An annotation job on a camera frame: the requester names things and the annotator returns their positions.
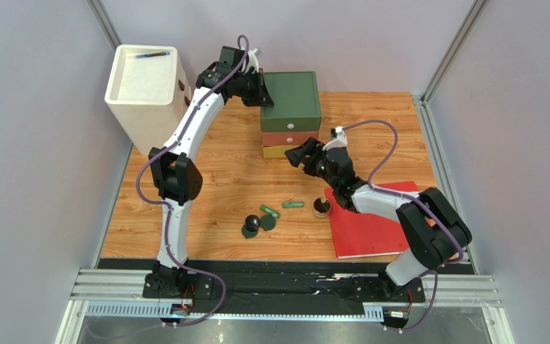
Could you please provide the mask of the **green top drawer unit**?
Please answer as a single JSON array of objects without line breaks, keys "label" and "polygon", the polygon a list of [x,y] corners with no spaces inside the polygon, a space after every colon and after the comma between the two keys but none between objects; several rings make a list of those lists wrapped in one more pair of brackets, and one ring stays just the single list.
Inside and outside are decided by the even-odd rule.
[{"label": "green top drawer unit", "polygon": [[274,105],[261,108],[263,133],[316,132],[320,129],[322,111],[316,72],[267,72],[264,80]]}]

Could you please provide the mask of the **red drawer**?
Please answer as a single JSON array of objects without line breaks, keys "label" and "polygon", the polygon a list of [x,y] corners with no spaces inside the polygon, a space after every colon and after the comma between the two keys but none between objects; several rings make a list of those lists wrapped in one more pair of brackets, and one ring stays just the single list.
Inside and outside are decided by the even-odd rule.
[{"label": "red drawer", "polygon": [[262,133],[262,146],[301,145],[310,138],[318,138],[318,131]]}]

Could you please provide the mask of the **black round ball sponge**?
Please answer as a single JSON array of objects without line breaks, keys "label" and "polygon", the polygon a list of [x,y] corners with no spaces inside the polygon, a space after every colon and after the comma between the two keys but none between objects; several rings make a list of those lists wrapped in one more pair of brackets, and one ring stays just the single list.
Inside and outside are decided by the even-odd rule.
[{"label": "black round ball sponge", "polygon": [[245,227],[249,231],[258,231],[261,226],[261,219],[257,215],[249,215],[245,218]]}]

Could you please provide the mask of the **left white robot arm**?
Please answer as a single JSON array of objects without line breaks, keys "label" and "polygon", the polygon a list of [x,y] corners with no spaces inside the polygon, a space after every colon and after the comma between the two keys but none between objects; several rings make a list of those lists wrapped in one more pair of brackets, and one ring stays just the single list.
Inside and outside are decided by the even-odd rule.
[{"label": "left white robot arm", "polygon": [[188,259],[188,221],[203,177],[195,165],[203,139],[226,101],[239,97],[247,107],[272,107],[261,68],[236,72],[230,79],[204,71],[197,80],[189,108],[174,134],[162,148],[150,152],[150,171],[163,207],[163,228],[153,276],[179,285],[185,278]]}]

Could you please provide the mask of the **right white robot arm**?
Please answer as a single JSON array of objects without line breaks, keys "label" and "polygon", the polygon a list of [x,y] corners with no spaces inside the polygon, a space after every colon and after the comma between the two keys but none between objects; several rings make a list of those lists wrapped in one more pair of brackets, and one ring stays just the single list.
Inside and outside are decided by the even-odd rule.
[{"label": "right white robot arm", "polygon": [[402,287],[455,258],[473,240],[470,229],[437,188],[423,192],[380,188],[358,177],[346,145],[329,147],[315,138],[286,150],[293,167],[324,180],[335,201],[356,214],[371,214],[400,224],[409,245],[382,270],[390,285]]}]

